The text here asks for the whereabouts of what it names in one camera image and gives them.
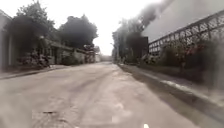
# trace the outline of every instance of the sky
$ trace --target sky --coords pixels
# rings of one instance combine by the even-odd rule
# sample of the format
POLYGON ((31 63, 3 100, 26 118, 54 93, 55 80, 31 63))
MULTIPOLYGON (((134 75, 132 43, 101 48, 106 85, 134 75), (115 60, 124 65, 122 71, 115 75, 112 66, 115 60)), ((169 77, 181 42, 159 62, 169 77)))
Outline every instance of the sky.
MULTIPOLYGON (((33 0, 0 0, 0 9, 13 17, 19 7, 33 0)), ((112 32, 119 27, 122 18, 137 16, 148 4, 161 0, 39 0, 46 7, 48 17, 55 21, 55 27, 67 21, 68 16, 81 17, 85 14, 98 28, 98 38, 93 43, 100 47, 101 53, 111 55, 113 49, 112 32)))

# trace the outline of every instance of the road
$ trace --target road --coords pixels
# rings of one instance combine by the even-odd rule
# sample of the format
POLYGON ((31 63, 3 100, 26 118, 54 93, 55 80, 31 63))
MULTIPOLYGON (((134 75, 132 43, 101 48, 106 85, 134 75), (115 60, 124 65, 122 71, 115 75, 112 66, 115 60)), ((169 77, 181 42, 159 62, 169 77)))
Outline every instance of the road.
POLYGON ((111 63, 0 81, 1 128, 223 128, 111 63))

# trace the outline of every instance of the tree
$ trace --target tree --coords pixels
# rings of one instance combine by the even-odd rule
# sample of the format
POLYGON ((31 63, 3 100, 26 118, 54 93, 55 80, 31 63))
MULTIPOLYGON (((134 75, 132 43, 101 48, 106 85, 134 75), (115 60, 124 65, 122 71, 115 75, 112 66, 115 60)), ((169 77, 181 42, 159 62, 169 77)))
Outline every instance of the tree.
POLYGON ((53 30, 54 22, 49 20, 45 8, 39 2, 23 6, 6 26, 15 39, 19 51, 31 52, 34 46, 44 47, 40 38, 46 37, 53 30))
POLYGON ((84 49, 85 45, 93 46, 97 35, 97 27, 83 15, 81 18, 69 16, 67 22, 59 28, 61 39, 66 45, 84 49))
POLYGON ((129 20, 122 20, 121 26, 113 32, 112 36, 114 39, 113 54, 119 55, 121 58, 128 57, 134 61, 139 57, 140 51, 143 45, 137 44, 140 39, 141 32, 144 28, 156 18, 156 9, 160 8, 160 5, 152 4, 145 7, 141 13, 129 20))

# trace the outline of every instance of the metal fence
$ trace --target metal fence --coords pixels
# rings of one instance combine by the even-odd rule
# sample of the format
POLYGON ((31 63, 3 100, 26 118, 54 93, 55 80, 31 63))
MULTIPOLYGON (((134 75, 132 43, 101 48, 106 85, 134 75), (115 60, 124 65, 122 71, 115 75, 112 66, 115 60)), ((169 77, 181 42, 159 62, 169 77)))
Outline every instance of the metal fence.
POLYGON ((149 43, 149 53, 158 55, 164 45, 187 45, 203 40, 224 39, 224 10, 149 43))

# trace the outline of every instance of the wall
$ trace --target wall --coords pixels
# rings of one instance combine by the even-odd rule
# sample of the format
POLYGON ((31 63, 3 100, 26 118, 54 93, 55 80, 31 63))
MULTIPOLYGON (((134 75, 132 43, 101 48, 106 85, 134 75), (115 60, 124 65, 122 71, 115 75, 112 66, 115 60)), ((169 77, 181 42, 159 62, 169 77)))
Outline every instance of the wall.
POLYGON ((174 0, 141 35, 153 42, 221 10, 224 0, 174 0))
POLYGON ((0 10, 0 69, 8 66, 8 41, 7 31, 4 29, 10 18, 0 10))

